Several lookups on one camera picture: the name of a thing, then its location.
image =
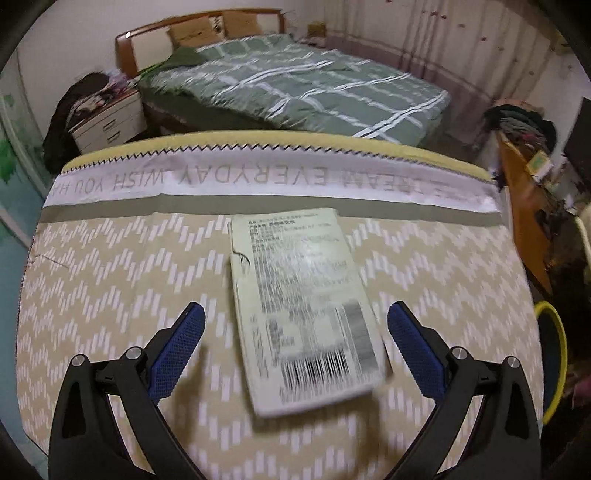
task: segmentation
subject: drawer handle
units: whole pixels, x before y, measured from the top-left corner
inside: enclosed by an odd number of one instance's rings
[[[106,132],[107,130],[109,130],[110,128],[113,128],[115,126],[115,121],[117,119],[114,118],[113,120],[111,120],[108,124],[103,125],[103,132]]]
[[[119,136],[121,135],[121,130],[119,130],[117,133],[111,135],[109,138],[107,138],[107,142],[108,143],[112,143],[115,140],[117,140],[119,138]]]

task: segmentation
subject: yellow hoop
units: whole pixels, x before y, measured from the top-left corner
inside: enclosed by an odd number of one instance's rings
[[[566,334],[564,332],[564,326],[560,320],[560,315],[556,309],[547,301],[538,302],[534,307],[535,318],[539,321],[542,313],[548,313],[554,322],[554,327],[558,332],[558,341],[560,342],[560,373],[558,375],[558,385],[554,392],[554,397],[548,406],[548,409],[544,412],[544,418],[542,423],[548,424],[554,412],[558,408],[560,399],[562,398],[562,392],[564,391],[564,383],[566,382],[566,368],[568,365],[568,348],[566,344]]]

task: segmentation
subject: floor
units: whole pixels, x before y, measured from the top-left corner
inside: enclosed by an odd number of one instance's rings
[[[474,150],[471,145],[466,145],[447,134],[441,134],[430,142],[429,150],[468,163],[475,163],[478,156],[478,151]]]
[[[27,461],[43,478],[47,478],[47,456],[23,431],[17,401],[14,359],[17,308],[21,285],[20,272],[23,271],[27,259],[27,250],[4,230],[0,231],[0,251],[0,419]]]

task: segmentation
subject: pillow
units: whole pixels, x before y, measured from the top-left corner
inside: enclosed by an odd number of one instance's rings
[[[222,12],[224,26],[226,28],[227,38],[251,37],[252,35],[262,35],[261,27],[256,21],[256,14],[247,14],[227,10]]]
[[[199,17],[172,25],[168,29],[174,48],[203,47],[220,41],[209,22],[209,17]]]

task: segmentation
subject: bedside table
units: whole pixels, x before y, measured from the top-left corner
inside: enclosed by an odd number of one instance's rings
[[[128,90],[70,128],[80,153],[121,145],[146,130],[139,91]]]

